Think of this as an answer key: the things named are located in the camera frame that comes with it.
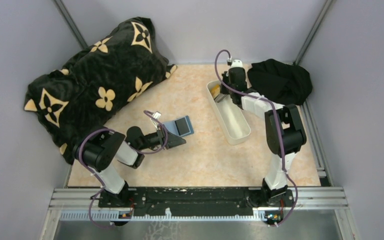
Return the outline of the gold credit card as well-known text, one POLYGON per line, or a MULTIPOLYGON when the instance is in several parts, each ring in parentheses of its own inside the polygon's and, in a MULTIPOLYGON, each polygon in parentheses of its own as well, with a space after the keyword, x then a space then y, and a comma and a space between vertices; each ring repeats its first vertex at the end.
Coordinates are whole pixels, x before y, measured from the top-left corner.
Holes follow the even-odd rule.
POLYGON ((220 91, 221 91, 221 87, 219 84, 216 84, 214 87, 212 87, 210 89, 210 94, 212 98, 215 99, 220 94, 220 91))

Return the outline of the black credit card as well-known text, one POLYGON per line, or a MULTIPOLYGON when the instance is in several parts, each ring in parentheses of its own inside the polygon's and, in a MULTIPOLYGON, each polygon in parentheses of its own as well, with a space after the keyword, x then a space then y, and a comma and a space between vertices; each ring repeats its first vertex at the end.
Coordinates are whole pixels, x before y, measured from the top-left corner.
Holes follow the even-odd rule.
POLYGON ((175 120, 174 122, 179 136, 183 136, 190 132, 186 118, 180 118, 178 120, 175 120))

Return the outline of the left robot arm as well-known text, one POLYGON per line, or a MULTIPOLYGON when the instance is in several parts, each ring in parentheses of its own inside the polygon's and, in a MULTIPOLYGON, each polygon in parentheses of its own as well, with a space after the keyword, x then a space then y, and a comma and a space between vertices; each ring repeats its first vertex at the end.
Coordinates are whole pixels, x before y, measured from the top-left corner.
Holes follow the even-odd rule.
POLYGON ((151 152, 154 154, 186 143, 184 138, 161 126, 156 132, 147 135, 138 126, 130 127, 126 135, 106 127, 96 127, 77 142, 73 148, 73 157, 98 179, 104 191, 120 199, 127 195, 129 186, 115 170, 113 160, 136 169, 145 157, 144 150, 157 148, 151 152))

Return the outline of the blue leather card holder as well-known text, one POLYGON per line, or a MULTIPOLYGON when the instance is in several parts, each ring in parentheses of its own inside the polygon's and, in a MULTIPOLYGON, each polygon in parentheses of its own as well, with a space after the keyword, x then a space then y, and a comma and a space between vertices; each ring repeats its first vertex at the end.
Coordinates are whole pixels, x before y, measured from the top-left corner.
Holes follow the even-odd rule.
POLYGON ((188 115, 163 123, 165 128, 178 137, 186 137, 194 134, 194 129, 188 115))

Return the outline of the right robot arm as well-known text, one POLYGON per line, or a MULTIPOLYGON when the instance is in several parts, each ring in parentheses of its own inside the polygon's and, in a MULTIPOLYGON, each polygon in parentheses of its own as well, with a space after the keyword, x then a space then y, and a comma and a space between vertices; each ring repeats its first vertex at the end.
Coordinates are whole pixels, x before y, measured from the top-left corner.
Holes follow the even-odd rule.
POLYGON ((264 120, 266 143, 272 158, 262 181, 262 192, 267 199, 284 195, 288 189, 289 169, 307 141, 297 107, 272 102, 248 88, 246 71, 241 66, 231 66, 222 74, 221 92, 229 94, 240 109, 264 120))

